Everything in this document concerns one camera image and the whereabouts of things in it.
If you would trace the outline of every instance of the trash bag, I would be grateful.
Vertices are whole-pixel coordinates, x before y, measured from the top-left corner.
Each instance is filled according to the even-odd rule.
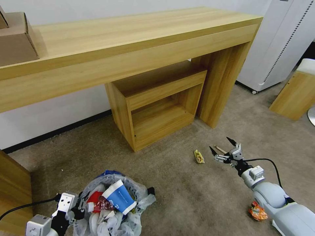
[[[115,216],[98,225],[97,235],[90,231],[89,217],[91,213],[85,211],[84,219],[76,221],[73,225],[73,236],[139,236],[141,234],[141,214],[156,201],[155,195],[148,194],[144,185],[118,171],[106,170],[86,186],[81,197],[88,196],[100,184],[104,184],[108,188],[118,180],[122,180],[131,197],[137,202],[135,211],[129,212],[126,216],[119,211],[115,212]]]

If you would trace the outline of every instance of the blue paper cup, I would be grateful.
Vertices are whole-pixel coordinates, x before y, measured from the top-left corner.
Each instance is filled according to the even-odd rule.
[[[118,180],[116,183],[112,184],[102,196],[110,201],[113,206],[119,210],[121,213],[126,215],[131,211],[135,206],[136,202],[131,198],[126,187],[124,186],[121,180]]]

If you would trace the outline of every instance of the white appliance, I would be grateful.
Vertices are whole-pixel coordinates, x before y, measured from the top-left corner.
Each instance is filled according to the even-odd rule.
[[[272,0],[237,81],[252,93],[284,81],[315,38],[315,0]]]

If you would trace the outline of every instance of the cardboard box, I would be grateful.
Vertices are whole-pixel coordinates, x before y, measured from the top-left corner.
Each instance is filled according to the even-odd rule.
[[[0,6],[0,29],[8,28],[7,15]]]
[[[0,66],[38,59],[33,30],[24,12],[7,13],[9,28],[0,29]]]

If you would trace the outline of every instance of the wooden plank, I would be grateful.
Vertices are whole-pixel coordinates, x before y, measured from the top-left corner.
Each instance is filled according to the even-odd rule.
[[[258,25],[0,81],[0,112],[249,42]]]
[[[298,120],[314,103],[315,76],[296,71],[269,109],[292,120]]]
[[[125,97],[131,97],[146,90],[153,89],[184,77],[205,71],[204,67],[188,60],[154,69],[145,73],[113,81],[113,84]]]
[[[127,101],[129,102],[130,109],[134,110],[139,107],[143,107],[149,103],[168,97],[174,93],[181,92],[198,84],[203,84],[205,76],[206,71],[199,72],[198,74],[163,84],[159,87],[155,87],[153,89],[128,97]]]
[[[34,26],[40,59],[0,67],[0,80],[98,60],[252,24],[259,16],[210,8]]]
[[[200,95],[202,92],[203,83],[193,86],[176,94],[176,99],[186,111],[195,115],[198,107]]]
[[[30,173],[0,150],[0,215],[32,202]],[[0,230],[25,235],[27,221],[33,217],[31,207],[6,215],[0,221]]]
[[[192,123],[194,115],[168,97],[135,110],[132,119],[138,151]]]
[[[105,85],[108,99],[111,105],[114,121],[119,130],[124,135],[132,149],[135,148],[134,129],[131,120],[131,111],[127,105],[125,97],[112,84]]]
[[[114,81],[112,84],[126,97],[130,110],[202,84],[206,75],[203,67],[189,61]]]
[[[208,68],[197,115],[212,128],[218,123],[250,45],[244,43],[192,60]]]

